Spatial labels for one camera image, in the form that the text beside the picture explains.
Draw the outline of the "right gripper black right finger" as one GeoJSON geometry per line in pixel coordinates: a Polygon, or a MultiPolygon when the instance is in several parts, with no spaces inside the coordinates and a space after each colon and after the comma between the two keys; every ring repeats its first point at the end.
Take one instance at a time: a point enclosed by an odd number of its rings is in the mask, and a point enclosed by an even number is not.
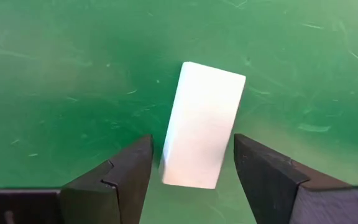
{"type": "Polygon", "coordinates": [[[257,224],[358,224],[358,185],[243,134],[234,136],[234,162],[257,224]]]}

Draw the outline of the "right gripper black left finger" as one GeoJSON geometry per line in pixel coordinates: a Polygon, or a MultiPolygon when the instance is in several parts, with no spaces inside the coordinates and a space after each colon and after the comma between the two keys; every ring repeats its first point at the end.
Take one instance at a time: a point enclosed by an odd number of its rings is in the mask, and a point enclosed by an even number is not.
{"type": "Polygon", "coordinates": [[[153,159],[145,135],[63,186],[64,224],[139,224],[153,159]]]}

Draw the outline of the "mint green rectangular block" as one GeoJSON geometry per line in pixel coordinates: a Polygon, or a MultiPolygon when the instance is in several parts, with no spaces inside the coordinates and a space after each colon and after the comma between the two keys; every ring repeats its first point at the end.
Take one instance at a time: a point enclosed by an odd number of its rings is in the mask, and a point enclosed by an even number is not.
{"type": "Polygon", "coordinates": [[[162,182],[215,189],[246,77],[185,62],[163,145],[162,182]]]}

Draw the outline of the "green table mat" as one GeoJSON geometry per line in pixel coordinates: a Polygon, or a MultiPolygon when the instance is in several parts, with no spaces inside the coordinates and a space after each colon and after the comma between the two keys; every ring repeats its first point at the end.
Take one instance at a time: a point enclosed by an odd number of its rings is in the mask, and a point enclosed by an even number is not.
{"type": "Polygon", "coordinates": [[[358,0],[0,0],[0,188],[151,134],[141,224],[254,224],[231,148],[214,190],[161,181],[183,62],[246,77],[235,132],[358,185],[358,0]]]}

